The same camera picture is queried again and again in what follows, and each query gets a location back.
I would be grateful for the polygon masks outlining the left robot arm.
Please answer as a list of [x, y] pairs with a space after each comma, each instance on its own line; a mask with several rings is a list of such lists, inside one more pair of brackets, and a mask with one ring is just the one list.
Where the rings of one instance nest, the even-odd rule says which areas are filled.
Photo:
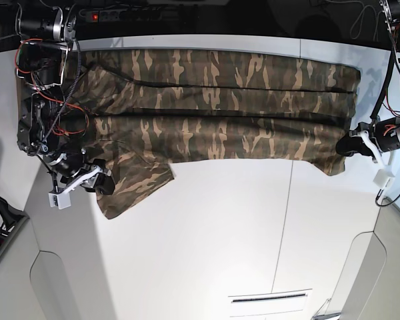
[[400, 76], [400, 1], [381, 1], [390, 40], [390, 56], [384, 83], [370, 115], [370, 123], [359, 123], [336, 146], [345, 157], [361, 154], [382, 165], [381, 155], [400, 149], [400, 111], [390, 107], [389, 84], [393, 71]]

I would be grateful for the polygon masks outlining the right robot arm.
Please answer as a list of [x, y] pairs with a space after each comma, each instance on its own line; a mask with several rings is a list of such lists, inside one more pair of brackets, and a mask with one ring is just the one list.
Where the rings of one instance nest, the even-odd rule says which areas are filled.
[[15, 54], [15, 74], [31, 93], [21, 102], [17, 145], [38, 157], [53, 181], [53, 195], [75, 187], [111, 195], [115, 184], [103, 160], [89, 161], [86, 151], [70, 131], [60, 126], [62, 116], [78, 110], [85, 121], [87, 110], [70, 102], [81, 79], [81, 50], [76, 39], [74, 6], [44, 1], [18, 1], [15, 31], [21, 43]]

